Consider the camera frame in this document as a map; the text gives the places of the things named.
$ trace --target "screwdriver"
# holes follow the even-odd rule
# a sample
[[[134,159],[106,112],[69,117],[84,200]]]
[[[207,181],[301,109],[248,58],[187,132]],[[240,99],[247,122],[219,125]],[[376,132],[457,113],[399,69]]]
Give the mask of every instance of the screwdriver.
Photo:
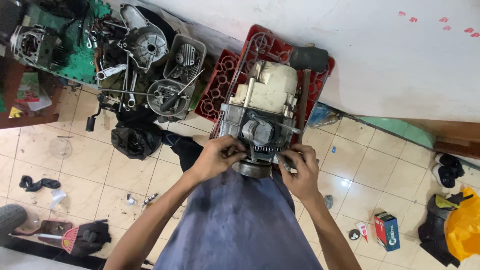
[[[168,109],[172,108],[173,105],[175,105],[175,102],[177,102],[177,100],[180,98],[180,94],[185,91],[185,89],[192,84],[192,82],[198,77],[200,76],[200,74],[205,70],[202,69],[195,77],[193,77],[193,79],[191,81],[189,81],[187,83],[187,85],[185,85],[184,88],[182,88],[182,90],[180,90],[180,92],[178,92],[176,95],[173,95],[171,97],[169,97],[165,102],[163,102],[163,104],[160,106],[160,111],[167,111]]]

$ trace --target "hammer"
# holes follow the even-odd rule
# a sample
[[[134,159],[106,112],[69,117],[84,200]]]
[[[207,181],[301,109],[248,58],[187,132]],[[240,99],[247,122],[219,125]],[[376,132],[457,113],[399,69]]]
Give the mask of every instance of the hammer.
[[[303,70],[303,82],[301,86],[299,113],[297,128],[301,133],[297,136],[297,143],[301,144],[303,130],[305,128],[305,116],[307,113],[308,91],[312,71],[324,71],[327,67],[328,51],[315,47],[308,43],[305,47],[294,47],[290,57],[290,66],[296,70]]]

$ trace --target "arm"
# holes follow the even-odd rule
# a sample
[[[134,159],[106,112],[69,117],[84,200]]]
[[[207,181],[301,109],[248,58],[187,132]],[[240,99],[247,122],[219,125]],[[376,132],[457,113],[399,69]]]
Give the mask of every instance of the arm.
[[[198,184],[226,171],[246,156],[241,152],[234,154],[236,149],[245,151],[243,144],[230,135],[208,141],[195,164],[127,230],[104,269],[139,269],[168,220]]]
[[[300,199],[312,218],[328,268],[361,270],[348,242],[328,212],[322,194],[318,191],[318,163],[315,150],[310,146],[295,144],[283,151],[282,155],[289,157],[297,167],[297,173],[290,173],[282,164],[279,165],[285,185]]]

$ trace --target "maxone box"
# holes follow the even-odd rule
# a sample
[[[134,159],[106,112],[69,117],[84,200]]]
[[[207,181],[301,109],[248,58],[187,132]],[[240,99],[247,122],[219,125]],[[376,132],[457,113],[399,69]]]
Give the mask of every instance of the maxone box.
[[[375,229],[377,232],[378,244],[383,246],[386,251],[393,251],[400,248],[396,217],[387,212],[376,214]]]

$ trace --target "red plastic crate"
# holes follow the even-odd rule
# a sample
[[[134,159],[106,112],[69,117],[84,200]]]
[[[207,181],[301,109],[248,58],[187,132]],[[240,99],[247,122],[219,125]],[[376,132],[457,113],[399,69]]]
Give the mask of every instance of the red plastic crate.
[[[238,64],[240,56],[224,49],[217,63],[215,69],[205,87],[195,113],[212,121],[217,122],[220,115],[220,106],[227,99],[227,91],[235,73],[235,68]]]
[[[264,28],[260,25],[252,25],[248,32],[245,43],[243,44],[240,61],[238,62],[233,79],[228,88],[226,101],[228,101],[231,96],[235,95],[235,93],[237,92],[238,84],[247,83],[248,73],[257,61],[265,60],[282,64],[289,64],[292,51],[293,46],[291,44],[286,43],[281,39],[278,39],[269,29]],[[316,102],[322,92],[326,79],[331,74],[334,66],[335,60],[332,57],[329,57],[328,64],[325,70],[312,72],[311,74],[309,98],[307,102],[307,113],[305,116],[305,126],[307,125],[312,110],[315,108]],[[297,93],[299,93],[303,80],[303,71],[297,70],[297,75]],[[294,113],[294,118],[297,118],[297,116],[298,111]],[[223,112],[220,112],[220,115],[217,119],[215,127],[213,128],[210,138],[216,138],[218,136],[218,133],[220,132],[219,120],[221,120],[222,118]]]

